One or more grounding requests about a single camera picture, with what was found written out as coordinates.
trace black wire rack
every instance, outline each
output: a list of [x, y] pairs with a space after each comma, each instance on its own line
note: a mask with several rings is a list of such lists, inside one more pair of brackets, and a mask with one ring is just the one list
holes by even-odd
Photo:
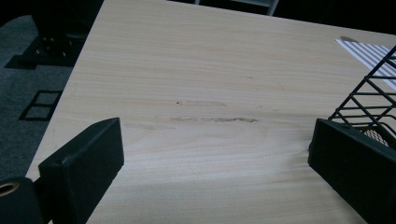
[[[396, 114], [392, 110], [396, 108], [395, 51], [396, 46], [329, 117], [329, 120], [344, 122], [393, 149], [396, 149], [396, 131], [392, 128], [396, 127]], [[379, 75], [380, 69], [387, 69], [387, 75]]]

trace gray carpet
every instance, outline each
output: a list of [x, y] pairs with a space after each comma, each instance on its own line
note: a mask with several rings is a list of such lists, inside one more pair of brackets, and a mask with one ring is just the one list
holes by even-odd
[[[62, 91], [72, 67], [38, 65], [35, 70], [4, 68], [14, 55], [21, 55], [37, 37], [31, 16], [22, 16], [0, 27], [0, 180], [25, 176], [49, 124], [20, 120], [38, 91]], [[43, 93], [38, 103], [54, 101]], [[27, 118], [45, 117], [49, 110], [32, 107]]]

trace black metal frame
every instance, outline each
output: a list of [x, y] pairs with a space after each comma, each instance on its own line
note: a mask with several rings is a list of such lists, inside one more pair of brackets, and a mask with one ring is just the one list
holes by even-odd
[[[381, 90], [381, 88], [374, 83], [374, 79], [382, 79], [384, 81], [396, 80], [396, 63], [393, 61], [396, 60], [396, 56], [393, 56], [395, 51], [396, 46], [373, 68], [373, 70], [366, 77], [364, 77], [355, 90], [353, 90], [353, 92], [348, 95], [345, 101], [341, 103], [341, 105], [336, 108], [335, 112], [329, 117], [329, 120], [340, 119], [346, 125], [354, 127], [362, 133], [366, 133], [366, 135], [386, 145], [387, 147], [394, 149], [396, 149], [396, 131], [389, 124], [380, 120], [382, 118], [390, 118], [396, 121], [396, 116], [389, 113], [393, 108], [396, 108], [396, 101], [392, 98], [392, 96], [396, 96], [396, 92], [387, 92]], [[375, 74], [385, 64], [395, 68], [394, 76], [383, 77]], [[376, 92], [362, 91], [361, 88], [364, 86], [364, 84], [370, 85]], [[389, 102], [389, 105], [363, 105], [357, 99], [357, 96], [382, 96]], [[353, 102], [356, 106], [347, 106], [347, 104], [350, 102]], [[382, 109], [383, 111], [382, 113], [372, 114], [370, 110], [374, 109]], [[345, 111], [351, 112], [354, 110], [357, 111], [357, 113], [353, 115], [345, 115], [342, 113]], [[352, 122], [353, 119], [368, 119], [368, 121]]]

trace wooden table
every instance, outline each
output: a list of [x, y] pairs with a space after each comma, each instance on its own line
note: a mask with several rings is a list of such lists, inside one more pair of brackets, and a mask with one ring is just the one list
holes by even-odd
[[27, 177], [120, 117], [125, 164], [89, 223], [364, 223], [307, 164], [369, 70], [348, 36], [394, 35], [164, 0], [106, 0]]

